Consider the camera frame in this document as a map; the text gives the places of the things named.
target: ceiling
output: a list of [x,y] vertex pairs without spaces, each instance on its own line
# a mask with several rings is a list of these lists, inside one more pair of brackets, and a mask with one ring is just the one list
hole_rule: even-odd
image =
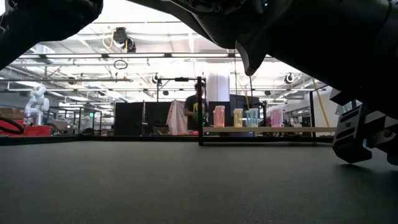
[[[126,31],[137,47],[137,54],[147,53],[189,53],[194,57],[142,57],[129,58],[123,54],[123,50],[114,44],[110,47],[112,33],[117,27],[125,27]],[[144,6],[140,6],[125,0],[104,0],[104,9],[100,17],[94,23],[88,25],[78,34],[58,42],[42,42],[35,46],[30,54],[70,54],[66,58],[54,58],[49,63],[40,60],[31,60],[21,57],[8,68],[8,72],[16,72],[19,78],[35,80],[45,79],[108,79],[125,78],[128,82],[77,82],[74,85],[67,82],[42,83],[49,89],[57,89],[60,98],[64,96],[79,96],[71,101],[102,102],[109,98],[126,101],[155,101],[156,84],[152,82],[156,75],[160,78],[206,76],[209,72],[219,70],[230,75],[231,93],[240,95],[250,94],[245,90],[250,88],[249,77],[245,76],[241,59],[230,57],[234,50],[226,50],[218,47],[209,40],[199,36],[191,28],[180,22],[174,16],[164,14]],[[96,54],[96,58],[76,58],[82,54]],[[114,64],[121,58],[107,58],[103,55],[122,54],[121,58],[128,64],[124,70],[118,70]],[[226,56],[215,57],[215,54]],[[295,76],[295,81],[286,85],[286,75]],[[9,78],[10,74],[0,73],[3,78]],[[161,101],[173,99],[183,100],[194,94],[194,81],[190,82],[163,82],[162,90],[170,90],[168,96],[160,93]],[[18,88],[30,88],[28,85],[13,83]],[[266,58],[259,70],[252,77],[254,96],[262,98],[300,98],[313,87],[312,79],[295,68],[279,62],[274,58]],[[272,91],[271,96],[265,96],[266,89],[281,88]]]

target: dark gray floor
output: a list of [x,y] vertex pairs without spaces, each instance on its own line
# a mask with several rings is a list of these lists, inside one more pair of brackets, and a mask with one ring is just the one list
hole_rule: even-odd
[[0,223],[398,223],[398,168],[329,147],[0,147]]

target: white cloth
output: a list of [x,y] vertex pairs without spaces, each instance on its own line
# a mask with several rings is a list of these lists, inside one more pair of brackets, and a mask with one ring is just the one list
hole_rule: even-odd
[[187,117],[184,116],[184,102],[177,100],[172,102],[166,123],[172,135],[187,132]]

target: pink container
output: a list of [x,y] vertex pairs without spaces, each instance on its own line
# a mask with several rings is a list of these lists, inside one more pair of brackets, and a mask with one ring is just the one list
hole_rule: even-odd
[[225,117],[225,106],[216,106],[214,112],[214,127],[223,128]]
[[280,109],[275,109],[271,112],[271,126],[273,128],[282,127],[282,112]]

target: man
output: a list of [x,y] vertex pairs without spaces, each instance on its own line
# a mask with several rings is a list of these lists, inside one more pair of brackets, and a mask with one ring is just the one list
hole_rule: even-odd
[[[196,94],[193,96],[189,96],[185,100],[185,106],[184,106],[184,115],[188,117],[188,130],[192,131],[198,131],[199,130],[199,124],[198,124],[198,101],[199,101],[199,84],[195,85],[195,90]],[[208,117],[208,108],[207,108],[207,103],[205,99],[202,99],[202,110],[203,114],[206,115],[206,119]]]

